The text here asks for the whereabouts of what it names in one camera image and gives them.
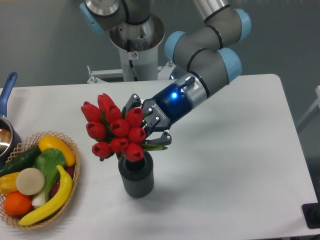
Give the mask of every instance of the floor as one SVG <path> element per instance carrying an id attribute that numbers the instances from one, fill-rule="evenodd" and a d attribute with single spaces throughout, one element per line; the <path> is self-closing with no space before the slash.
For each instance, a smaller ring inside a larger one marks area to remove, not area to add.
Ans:
<path id="1" fill-rule="evenodd" d="M 92 71 L 120 69 L 108 34 L 95 35 L 79 11 L 80 0 L 0 1 L 0 88 L 10 72 L 16 87 L 85 84 Z M 297 123 L 316 100 L 320 85 L 320 0 L 230 0 L 251 18 L 248 38 L 231 46 L 243 75 L 276 74 Z M 152 0 L 151 11 L 175 31 L 192 33 L 203 22 L 191 0 Z M 168 61 L 164 44 L 159 65 Z M 320 114 L 299 133 L 312 179 L 320 177 Z M 314 181 L 315 189 L 320 189 Z"/>

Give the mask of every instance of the wicker basket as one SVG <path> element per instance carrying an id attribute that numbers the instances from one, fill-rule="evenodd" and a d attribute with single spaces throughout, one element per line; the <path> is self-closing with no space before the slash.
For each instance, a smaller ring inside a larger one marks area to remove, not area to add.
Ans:
<path id="1" fill-rule="evenodd" d="M 25 150 L 27 150 L 31 147 L 37 145 L 39 140 L 43 136 L 46 136 L 46 135 L 55 136 L 55 137 L 63 140 L 69 146 L 69 148 L 72 150 L 72 152 L 75 156 L 75 169 L 74 169 L 73 186 L 72 186 L 71 194 L 70 194 L 68 200 L 66 201 L 66 203 L 56 212 L 56 214 L 52 218 L 35 223 L 30 226 L 19 225 L 19 221 L 21 218 L 11 217 L 5 213 L 3 207 L 4 207 L 4 201 L 6 199 L 6 196 L 3 194 L 0 194 L 0 218 L 1 218 L 1 220 L 4 221 L 7 225 L 13 226 L 14 228 L 17 228 L 20 230 L 39 229 L 39 228 L 42 228 L 42 227 L 45 227 L 45 226 L 51 224 L 53 221 L 55 221 L 57 218 L 59 218 L 62 215 L 62 213 L 66 210 L 67 206 L 69 205 L 69 203 L 75 193 L 77 184 L 78 184 L 79 175 L 80 175 L 80 168 L 81 168 L 79 149 L 77 147 L 77 144 L 75 144 L 71 138 L 64 135 L 63 133 L 50 131 L 50 132 L 39 132 L 37 134 L 32 135 L 31 137 L 28 137 L 26 140 L 22 141 L 22 143 L 18 144 L 18 146 L 10 154 L 10 157 L 8 158 L 7 161 L 11 161 L 15 156 L 19 155 L 20 153 L 24 152 Z"/>

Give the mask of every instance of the yellow pepper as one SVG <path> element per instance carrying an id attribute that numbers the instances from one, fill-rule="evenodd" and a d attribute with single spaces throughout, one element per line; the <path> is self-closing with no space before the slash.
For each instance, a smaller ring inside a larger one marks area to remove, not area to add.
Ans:
<path id="1" fill-rule="evenodd" d="M 75 164 L 76 158 L 71 149 L 60 138 L 55 136 L 46 135 L 39 140 L 39 148 L 41 152 L 46 149 L 58 149 L 65 157 L 65 164 L 71 167 Z"/>
<path id="2" fill-rule="evenodd" d="M 9 195 L 17 192 L 16 179 L 20 172 L 13 172 L 0 177 L 0 194 Z"/>
<path id="3" fill-rule="evenodd" d="M 58 191 L 53 198 L 51 198 L 44 205 L 31 211 L 21 218 L 19 225 L 30 226 L 49 217 L 51 214 L 54 214 L 59 208 L 61 208 L 68 200 L 72 190 L 72 178 L 62 166 L 58 165 L 56 168 L 60 172 L 60 187 Z"/>

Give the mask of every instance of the tulip bouquet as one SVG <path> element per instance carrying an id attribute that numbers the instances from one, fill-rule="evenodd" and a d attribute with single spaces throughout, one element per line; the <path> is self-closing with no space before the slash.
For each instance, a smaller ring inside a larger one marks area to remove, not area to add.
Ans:
<path id="1" fill-rule="evenodd" d="M 85 101 L 81 107 L 88 124 L 88 135 L 97 141 L 92 146 L 94 155 L 100 161 L 116 154 L 119 161 L 123 158 L 136 162 L 144 153 L 167 149 L 165 146 L 146 143 L 144 113 L 140 107 L 120 109 L 105 93 L 97 97 L 98 107 Z"/>

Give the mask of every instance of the black vase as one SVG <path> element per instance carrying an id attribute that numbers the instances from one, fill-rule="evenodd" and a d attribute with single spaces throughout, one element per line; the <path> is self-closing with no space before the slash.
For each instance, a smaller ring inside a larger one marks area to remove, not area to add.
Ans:
<path id="1" fill-rule="evenodd" d="M 134 198 L 148 195 L 154 187 L 154 161 L 145 152 L 143 159 L 131 162 L 126 158 L 118 163 L 124 189 Z"/>

